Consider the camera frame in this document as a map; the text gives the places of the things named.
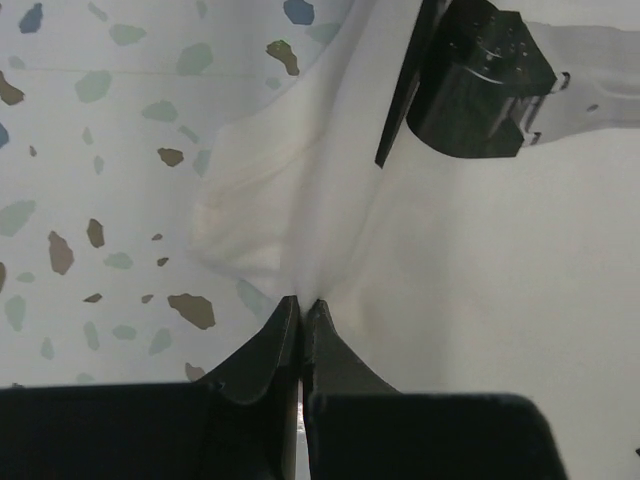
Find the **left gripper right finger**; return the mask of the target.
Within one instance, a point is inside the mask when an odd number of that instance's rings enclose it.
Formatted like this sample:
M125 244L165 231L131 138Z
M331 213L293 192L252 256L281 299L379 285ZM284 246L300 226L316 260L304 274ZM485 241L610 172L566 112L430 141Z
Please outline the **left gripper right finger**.
M314 479L564 479L528 399L401 393L338 335L317 301L304 327L303 412Z

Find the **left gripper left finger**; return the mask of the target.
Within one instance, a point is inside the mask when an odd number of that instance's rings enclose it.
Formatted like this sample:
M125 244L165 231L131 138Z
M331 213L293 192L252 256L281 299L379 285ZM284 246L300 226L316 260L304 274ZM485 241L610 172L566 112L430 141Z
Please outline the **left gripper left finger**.
M299 305L190 383L1 392L5 479L291 479Z

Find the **white t shirt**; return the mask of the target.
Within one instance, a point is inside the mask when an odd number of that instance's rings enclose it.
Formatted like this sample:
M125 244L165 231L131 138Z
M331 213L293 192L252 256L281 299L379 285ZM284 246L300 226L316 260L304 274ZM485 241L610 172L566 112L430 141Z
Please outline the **white t shirt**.
M398 389L512 392L575 477L639 459L635 1L508 1L571 85L539 145L455 159L407 126L375 154L420 5L358 1L313 67L217 134L190 243L271 297L326 301Z

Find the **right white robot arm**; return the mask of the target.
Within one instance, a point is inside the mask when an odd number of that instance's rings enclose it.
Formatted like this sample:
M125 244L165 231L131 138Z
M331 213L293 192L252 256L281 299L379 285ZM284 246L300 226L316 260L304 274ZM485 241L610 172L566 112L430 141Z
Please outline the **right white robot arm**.
M489 1L425 1L418 11L375 157L402 125L462 159L639 125L639 35L553 26Z

